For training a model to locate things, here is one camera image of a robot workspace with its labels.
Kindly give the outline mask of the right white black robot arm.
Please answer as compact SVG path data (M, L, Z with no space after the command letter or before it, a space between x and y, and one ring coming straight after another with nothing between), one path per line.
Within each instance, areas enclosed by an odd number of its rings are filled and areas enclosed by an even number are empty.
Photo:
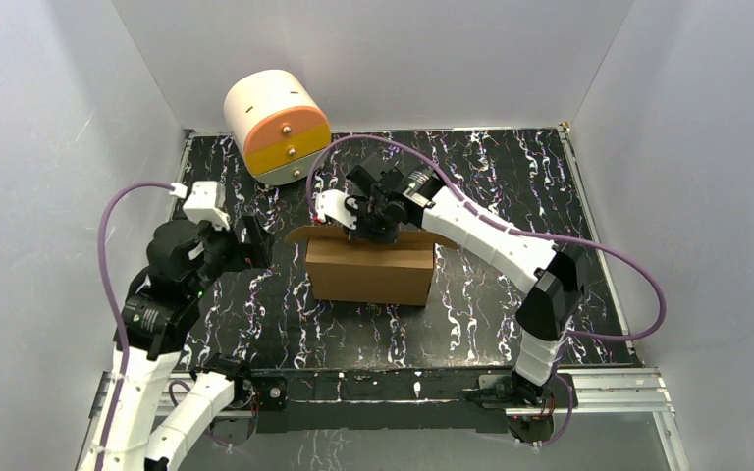
M351 239L395 243L400 227L412 225L469 251L521 292L515 320L522 339L510 389L517 406L543 405L553 391L568 321L584 293L580 247L515 235L512 224L424 165L409 173L357 165L346 178L358 193L339 197L337 219Z

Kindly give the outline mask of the brown cardboard box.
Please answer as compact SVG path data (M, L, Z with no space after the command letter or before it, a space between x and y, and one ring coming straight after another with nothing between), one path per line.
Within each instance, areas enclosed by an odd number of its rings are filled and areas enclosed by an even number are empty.
M394 243L353 240L343 229L301 226L285 242L306 243L304 265L315 299L424 306L436 267L435 247L458 245L426 231L401 231Z

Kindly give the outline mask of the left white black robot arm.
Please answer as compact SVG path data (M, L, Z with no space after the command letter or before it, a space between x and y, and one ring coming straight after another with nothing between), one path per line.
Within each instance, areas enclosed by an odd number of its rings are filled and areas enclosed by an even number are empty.
M257 395L248 369L215 356L160 423L154 419L201 297L225 273L266 269L274 238L253 215L218 230L208 221L176 219L157 227L147 265L133 279L121 309L126 337L115 339L108 396L81 470L177 470L218 412L242 408Z

